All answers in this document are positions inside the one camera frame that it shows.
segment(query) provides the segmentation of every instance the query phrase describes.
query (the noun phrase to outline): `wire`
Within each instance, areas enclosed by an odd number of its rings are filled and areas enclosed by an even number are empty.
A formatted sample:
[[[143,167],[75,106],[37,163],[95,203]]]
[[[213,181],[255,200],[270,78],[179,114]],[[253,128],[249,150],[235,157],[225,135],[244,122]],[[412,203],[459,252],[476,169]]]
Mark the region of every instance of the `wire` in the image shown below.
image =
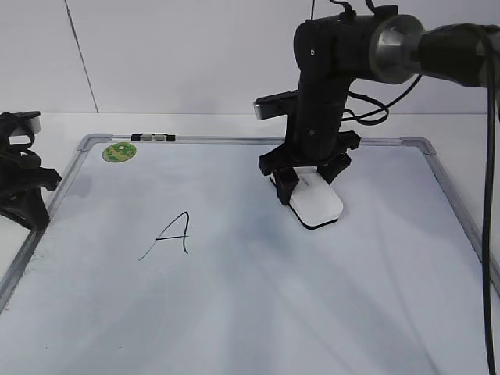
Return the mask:
[[[354,120],[356,120],[358,123],[362,125],[366,125],[368,127],[372,127],[373,125],[378,125],[380,123],[383,123],[385,120],[389,118],[389,107],[387,107],[384,103],[376,100],[375,98],[371,98],[368,95],[363,95],[363,94],[356,94],[355,92],[349,92],[348,95],[351,98],[357,99],[357,100],[363,100],[364,102],[371,103],[373,105],[376,105],[379,107],[379,109],[376,112],[385,112],[385,114],[382,117],[379,117],[378,119],[375,120],[364,120],[365,117],[364,115],[357,116],[354,114],[354,112],[350,109],[344,109],[344,113],[349,113]]]
[[[387,105],[384,105],[378,101],[377,102],[380,104],[373,103],[370,100],[360,99],[360,100],[365,100],[365,102],[370,102],[372,104],[377,105],[379,107],[379,109],[372,111],[372,112],[364,113],[364,114],[359,115],[359,116],[355,115],[352,110],[346,109],[345,112],[350,114],[351,117],[344,117],[342,119],[342,121],[353,121],[354,120],[354,121],[357,121],[358,123],[361,123],[362,125],[366,125],[366,123],[362,123],[362,122],[360,122],[360,120],[365,119],[367,117],[377,115],[377,114],[382,113],[382,112],[386,112],[386,115],[382,116],[380,119],[371,120],[371,121],[373,121],[373,123],[371,123],[370,125],[378,125],[379,123],[383,123],[388,118],[388,109],[390,109],[393,105],[399,103],[402,99],[404,99],[415,88],[415,86],[420,82],[421,79],[422,79],[422,76],[417,76],[415,78],[415,80],[412,82],[412,84],[410,84],[408,86],[408,88],[405,91],[403,91],[403,93],[401,95],[399,95],[396,99],[394,99],[392,102],[390,102]],[[348,95],[352,98],[357,98],[357,97],[355,97],[355,95],[360,96],[360,94],[356,94],[354,92],[349,92]]]
[[[375,13],[375,5],[373,5],[372,0],[365,0],[366,6],[368,7],[369,10],[371,10],[373,13]]]
[[[486,31],[477,25],[463,25],[477,34],[483,45],[487,64],[487,147],[486,176],[484,178],[484,211],[482,233],[482,270],[483,270],[483,310],[484,341],[486,344],[487,365],[490,375],[496,375],[493,329],[491,323],[491,275],[490,275],[490,240],[491,211],[493,202],[493,182],[495,177],[495,111],[496,111],[496,73],[493,60],[493,46]]]
[[[316,7],[316,0],[312,0],[311,5],[311,20],[314,20],[314,8]]]
[[[330,2],[335,5],[342,5],[346,13],[352,13],[351,4],[349,4],[348,2],[340,2],[338,0],[330,0]]]

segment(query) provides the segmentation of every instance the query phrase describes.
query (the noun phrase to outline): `white wall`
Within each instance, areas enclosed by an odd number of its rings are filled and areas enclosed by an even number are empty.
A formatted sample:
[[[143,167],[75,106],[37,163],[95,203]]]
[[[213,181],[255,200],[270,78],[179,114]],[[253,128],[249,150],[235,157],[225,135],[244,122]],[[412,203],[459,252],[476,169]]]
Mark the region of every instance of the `white wall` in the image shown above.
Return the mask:
[[[0,111],[94,112],[63,0],[4,0]]]
[[[498,0],[394,2],[428,29],[500,23]],[[251,113],[257,97],[296,88],[292,38],[309,16],[311,0],[68,3],[100,112]],[[317,16],[341,11],[327,0],[316,3]],[[2,4],[0,110],[94,112],[64,0]],[[364,0],[352,4],[366,13]],[[403,87],[357,82],[353,90],[389,101]],[[482,113],[485,95],[483,89],[424,79],[394,112]]]
[[[500,22],[498,0],[396,2],[401,13],[418,16],[427,28]],[[341,11],[327,0],[316,3],[318,16]],[[364,0],[352,4],[366,13]],[[292,39],[310,5],[311,0],[70,0],[99,109],[116,113],[251,113],[255,98],[296,88]],[[402,87],[358,83],[354,89],[388,101]],[[480,88],[427,79],[395,112],[482,113],[485,95]]]

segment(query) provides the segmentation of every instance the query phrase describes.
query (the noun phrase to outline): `round sticker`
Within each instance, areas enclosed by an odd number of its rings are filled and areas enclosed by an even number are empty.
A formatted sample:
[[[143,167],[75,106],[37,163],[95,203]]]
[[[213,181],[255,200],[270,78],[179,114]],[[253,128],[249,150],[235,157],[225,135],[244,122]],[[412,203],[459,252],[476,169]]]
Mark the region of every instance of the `round sticker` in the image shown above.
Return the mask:
[[[102,153],[102,158],[106,162],[121,163],[132,159],[138,150],[131,143],[117,143],[111,145]]]

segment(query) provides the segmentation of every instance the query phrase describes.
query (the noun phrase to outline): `white table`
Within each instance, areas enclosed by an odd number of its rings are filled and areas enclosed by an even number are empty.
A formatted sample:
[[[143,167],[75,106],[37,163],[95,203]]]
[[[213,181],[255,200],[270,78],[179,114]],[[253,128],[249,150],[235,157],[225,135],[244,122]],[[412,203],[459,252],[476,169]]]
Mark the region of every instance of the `white table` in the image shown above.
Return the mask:
[[[132,134],[161,132],[180,135],[232,137],[283,137],[286,118],[257,121],[252,115],[132,115],[44,113],[41,133],[33,150],[43,166],[56,168],[62,175],[82,137],[90,133]],[[356,130],[362,137],[427,138],[436,148],[459,195],[480,228],[486,145],[485,115],[391,115],[377,127],[346,123],[342,130]],[[497,174],[500,161],[497,158]],[[500,177],[495,181],[500,193]],[[45,200],[50,194],[44,194]],[[495,211],[500,212],[500,199]],[[500,259],[500,225],[494,225],[494,249]],[[3,276],[28,230],[0,217],[0,277]]]

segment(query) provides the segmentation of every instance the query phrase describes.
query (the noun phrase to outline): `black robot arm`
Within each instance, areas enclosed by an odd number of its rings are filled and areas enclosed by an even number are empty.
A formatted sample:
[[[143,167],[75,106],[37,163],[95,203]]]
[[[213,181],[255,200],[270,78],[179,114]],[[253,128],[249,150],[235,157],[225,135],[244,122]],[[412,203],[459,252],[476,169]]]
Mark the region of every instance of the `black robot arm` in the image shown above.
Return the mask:
[[[347,150],[358,147],[359,137],[339,129],[354,80],[401,84],[419,74],[486,86],[484,35],[500,70],[496,26],[449,25],[426,32],[416,17],[398,15],[396,6],[373,10],[373,16],[358,16],[345,5],[338,16],[301,24],[294,37],[298,90],[254,103],[260,120],[288,115],[285,142],[259,158],[264,175],[274,175],[284,205],[298,183],[294,167],[316,166],[330,184],[350,165]]]

